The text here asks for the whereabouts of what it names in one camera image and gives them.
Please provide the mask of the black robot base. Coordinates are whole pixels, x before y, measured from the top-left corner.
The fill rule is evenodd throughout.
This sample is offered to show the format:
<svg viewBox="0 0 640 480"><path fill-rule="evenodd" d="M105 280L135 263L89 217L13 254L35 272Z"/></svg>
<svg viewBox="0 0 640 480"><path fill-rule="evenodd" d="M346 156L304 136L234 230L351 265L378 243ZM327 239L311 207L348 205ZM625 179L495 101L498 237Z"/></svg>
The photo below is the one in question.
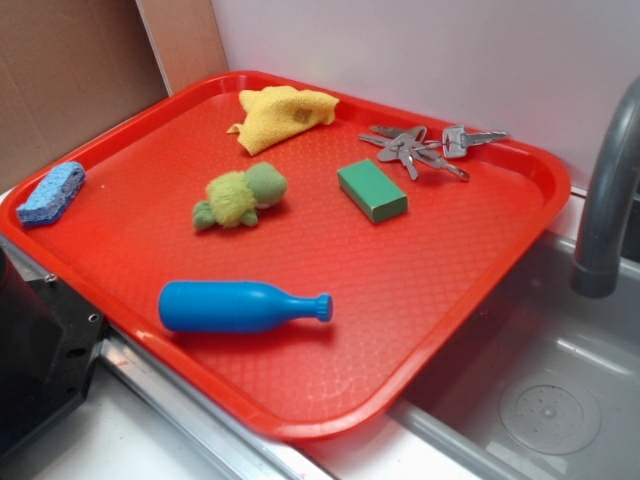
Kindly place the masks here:
<svg viewBox="0 0 640 480"><path fill-rule="evenodd" d="M104 315L54 276L26 280L1 254L1 461L87 397Z"/></svg>

